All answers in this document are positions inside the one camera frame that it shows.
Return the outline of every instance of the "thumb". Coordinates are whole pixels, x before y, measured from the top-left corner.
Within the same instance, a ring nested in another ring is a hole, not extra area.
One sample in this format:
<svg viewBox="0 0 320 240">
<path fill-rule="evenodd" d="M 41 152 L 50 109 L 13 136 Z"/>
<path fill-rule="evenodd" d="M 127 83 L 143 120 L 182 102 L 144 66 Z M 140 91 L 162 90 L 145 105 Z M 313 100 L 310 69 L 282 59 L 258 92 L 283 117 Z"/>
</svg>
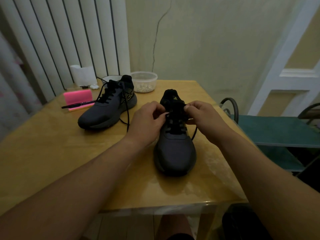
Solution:
<svg viewBox="0 0 320 240">
<path fill-rule="evenodd" d="M 199 109 L 197 109 L 196 107 L 192 106 L 192 105 L 189 105 L 187 104 L 185 107 L 184 107 L 184 111 L 192 118 L 196 118 L 199 114 Z"/>
<path fill-rule="evenodd" d="M 159 115 L 158 118 L 155 119 L 155 122 L 156 122 L 157 126 L 159 126 L 159 127 L 163 126 L 163 124 L 166 121 L 166 114 L 168 114 L 168 112 L 167 113 L 162 113 L 161 115 Z"/>
</svg>

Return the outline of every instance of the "shoe sole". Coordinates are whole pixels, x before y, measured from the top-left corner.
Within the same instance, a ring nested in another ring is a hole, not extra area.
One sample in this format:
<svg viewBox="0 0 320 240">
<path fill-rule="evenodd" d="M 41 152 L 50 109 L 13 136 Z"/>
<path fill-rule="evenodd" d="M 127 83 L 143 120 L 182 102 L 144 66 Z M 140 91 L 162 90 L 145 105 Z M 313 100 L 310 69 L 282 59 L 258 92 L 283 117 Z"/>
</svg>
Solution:
<svg viewBox="0 0 320 240">
<path fill-rule="evenodd" d="M 164 175 L 166 176 L 170 176 L 170 177 L 181 177 L 181 176 L 185 176 L 187 175 L 192 169 L 193 167 L 195 166 L 196 164 L 196 161 L 197 161 L 197 152 L 196 152 L 196 149 L 195 149 L 195 146 L 193 145 L 193 149 L 194 149 L 194 157 L 195 157 L 195 160 L 194 160 L 194 163 L 190 166 L 189 170 L 186 171 L 185 173 L 181 173 L 181 172 L 172 172 L 172 171 L 166 171 L 163 169 L 161 163 L 160 163 L 160 160 L 159 160 L 159 157 L 158 157 L 158 143 L 154 146 L 154 149 L 153 149 L 153 161 L 154 161 L 154 165 L 155 167 L 160 171 L 162 172 Z"/>
<path fill-rule="evenodd" d="M 131 98 L 128 102 L 128 109 L 133 108 L 136 104 L 137 104 L 137 96 L 134 95 L 133 98 Z M 114 114 L 114 116 L 112 116 L 110 119 L 100 123 L 100 124 L 96 124 L 96 125 L 92 125 L 89 126 L 90 129 L 102 129 L 102 128 L 108 128 L 112 125 L 114 125 L 115 123 L 117 123 L 120 120 L 120 115 L 125 112 L 127 110 L 126 108 L 126 104 L 123 103 L 122 105 L 120 105 L 120 107 L 118 108 L 117 112 Z"/>
</svg>

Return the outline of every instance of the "pink notepad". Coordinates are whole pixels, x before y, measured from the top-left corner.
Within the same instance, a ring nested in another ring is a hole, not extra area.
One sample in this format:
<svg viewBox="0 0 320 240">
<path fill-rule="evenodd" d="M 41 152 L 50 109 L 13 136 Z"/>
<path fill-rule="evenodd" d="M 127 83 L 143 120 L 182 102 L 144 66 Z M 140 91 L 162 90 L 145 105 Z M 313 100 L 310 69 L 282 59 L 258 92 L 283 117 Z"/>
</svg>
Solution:
<svg viewBox="0 0 320 240">
<path fill-rule="evenodd" d="M 93 100 L 92 92 L 90 89 L 73 91 L 73 92 L 65 92 L 63 96 L 67 105 L 83 103 L 83 102 L 88 102 Z M 92 105 L 94 105 L 94 103 L 81 105 L 75 108 L 69 108 L 68 110 L 71 112 L 78 109 L 88 108 L 88 107 L 91 107 Z"/>
</svg>

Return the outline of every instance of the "hand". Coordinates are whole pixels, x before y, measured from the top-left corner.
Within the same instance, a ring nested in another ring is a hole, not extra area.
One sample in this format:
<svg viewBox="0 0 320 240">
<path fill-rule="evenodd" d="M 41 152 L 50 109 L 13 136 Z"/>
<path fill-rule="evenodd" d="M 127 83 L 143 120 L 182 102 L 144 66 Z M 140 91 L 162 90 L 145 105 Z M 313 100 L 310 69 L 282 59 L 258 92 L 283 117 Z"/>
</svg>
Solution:
<svg viewBox="0 0 320 240">
<path fill-rule="evenodd" d="M 156 140 L 166 121 L 166 109 L 156 101 L 146 103 L 134 113 L 126 138 L 146 147 Z"/>
<path fill-rule="evenodd" d="M 193 101 L 188 103 L 184 110 L 192 118 L 186 124 L 196 125 L 201 133 L 215 145 L 218 145 L 224 136 L 233 132 L 209 103 Z"/>
</svg>

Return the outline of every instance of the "forearm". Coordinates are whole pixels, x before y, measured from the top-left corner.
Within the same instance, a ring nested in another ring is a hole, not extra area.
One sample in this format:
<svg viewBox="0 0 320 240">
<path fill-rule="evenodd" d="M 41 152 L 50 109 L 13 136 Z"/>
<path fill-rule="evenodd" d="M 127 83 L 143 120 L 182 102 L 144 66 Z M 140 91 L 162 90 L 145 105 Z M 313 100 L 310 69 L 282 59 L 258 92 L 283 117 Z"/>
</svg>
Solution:
<svg viewBox="0 0 320 240">
<path fill-rule="evenodd" d="M 320 194 L 235 132 L 218 145 L 250 204 L 274 239 L 319 236 Z"/>
<path fill-rule="evenodd" d="M 78 238 L 141 149 L 122 139 L 18 204 L 0 218 L 0 239 Z"/>
</svg>

